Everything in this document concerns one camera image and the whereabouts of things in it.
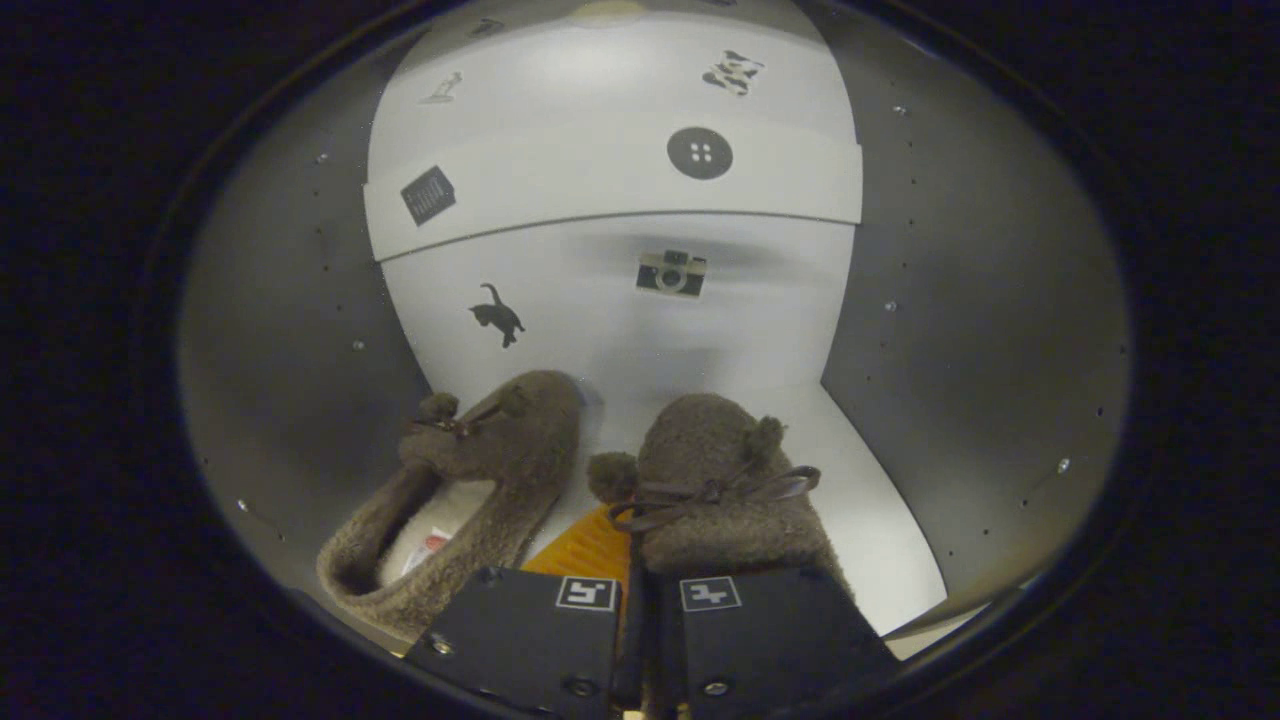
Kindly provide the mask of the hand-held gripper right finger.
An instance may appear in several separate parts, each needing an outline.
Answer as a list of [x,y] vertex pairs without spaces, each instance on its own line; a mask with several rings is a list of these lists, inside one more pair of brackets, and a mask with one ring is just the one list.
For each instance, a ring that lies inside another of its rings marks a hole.
[[899,660],[819,568],[654,580],[650,719],[801,719],[865,694]]

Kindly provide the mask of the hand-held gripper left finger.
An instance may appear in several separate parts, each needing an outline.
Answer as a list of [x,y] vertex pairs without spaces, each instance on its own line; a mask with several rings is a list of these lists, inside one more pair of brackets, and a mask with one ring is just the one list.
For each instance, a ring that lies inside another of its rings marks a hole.
[[602,503],[520,568],[481,568],[406,660],[539,719],[641,715],[641,568]]

